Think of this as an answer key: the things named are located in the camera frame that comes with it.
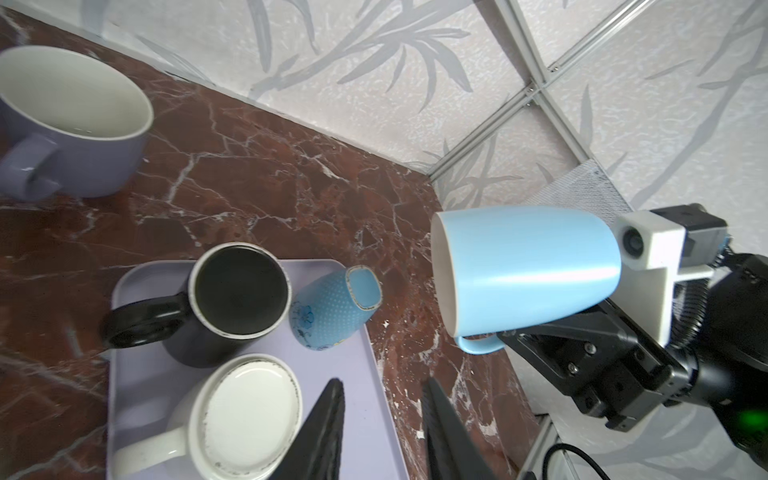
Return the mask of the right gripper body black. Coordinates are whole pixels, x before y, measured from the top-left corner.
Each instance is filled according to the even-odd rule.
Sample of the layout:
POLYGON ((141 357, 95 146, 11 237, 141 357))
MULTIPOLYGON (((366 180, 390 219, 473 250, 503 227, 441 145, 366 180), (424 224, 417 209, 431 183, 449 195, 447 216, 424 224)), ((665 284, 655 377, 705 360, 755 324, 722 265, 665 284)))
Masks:
POLYGON ((610 300, 497 339, 520 355, 578 410, 628 432, 658 406, 693 388, 692 353, 660 346, 610 300))

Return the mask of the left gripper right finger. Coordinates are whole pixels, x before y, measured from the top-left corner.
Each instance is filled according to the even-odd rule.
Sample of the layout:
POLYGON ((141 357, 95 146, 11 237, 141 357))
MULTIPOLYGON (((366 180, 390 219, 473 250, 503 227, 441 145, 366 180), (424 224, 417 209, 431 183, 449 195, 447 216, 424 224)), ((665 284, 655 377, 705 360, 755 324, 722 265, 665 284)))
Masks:
POLYGON ((422 417, 429 479, 495 479, 439 382, 422 387, 422 417))

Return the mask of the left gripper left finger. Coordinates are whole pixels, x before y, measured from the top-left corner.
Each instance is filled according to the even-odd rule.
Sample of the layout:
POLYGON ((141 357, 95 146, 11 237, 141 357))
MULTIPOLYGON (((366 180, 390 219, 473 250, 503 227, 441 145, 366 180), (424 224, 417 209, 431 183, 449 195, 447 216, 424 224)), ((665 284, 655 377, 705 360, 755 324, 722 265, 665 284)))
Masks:
POLYGON ((340 475, 345 395, 332 378, 270 480, 336 480, 340 475))

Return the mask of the light blue mug front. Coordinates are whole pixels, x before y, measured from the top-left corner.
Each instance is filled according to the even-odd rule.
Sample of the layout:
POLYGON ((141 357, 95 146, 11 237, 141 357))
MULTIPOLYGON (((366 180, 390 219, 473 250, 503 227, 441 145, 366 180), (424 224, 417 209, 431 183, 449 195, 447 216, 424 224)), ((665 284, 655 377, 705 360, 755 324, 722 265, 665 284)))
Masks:
POLYGON ((472 355, 503 349, 500 332, 600 303, 620 280, 618 242, 586 211, 495 206, 439 212, 430 240, 443 324, 472 355))

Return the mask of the lilac purple mug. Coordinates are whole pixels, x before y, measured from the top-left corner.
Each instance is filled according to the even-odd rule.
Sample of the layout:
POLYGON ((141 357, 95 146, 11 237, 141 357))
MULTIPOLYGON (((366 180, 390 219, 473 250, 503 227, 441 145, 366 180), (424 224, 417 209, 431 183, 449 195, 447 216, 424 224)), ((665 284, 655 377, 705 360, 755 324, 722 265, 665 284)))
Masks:
POLYGON ((143 158, 154 111, 115 68, 27 45, 1 54, 1 120, 11 143, 1 158, 1 191, 36 202, 121 190, 143 158))

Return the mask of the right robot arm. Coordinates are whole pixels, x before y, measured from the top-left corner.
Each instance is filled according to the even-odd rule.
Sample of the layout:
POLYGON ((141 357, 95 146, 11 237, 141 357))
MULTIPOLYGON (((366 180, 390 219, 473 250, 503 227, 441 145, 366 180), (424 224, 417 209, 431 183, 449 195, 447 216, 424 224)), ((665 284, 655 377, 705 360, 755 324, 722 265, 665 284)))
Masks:
POLYGON ((689 281, 663 347, 605 300, 497 334, 579 411, 628 432, 656 407, 710 408, 736 447, 767 466, 767 259, 722 257, 729 274, 689 281))

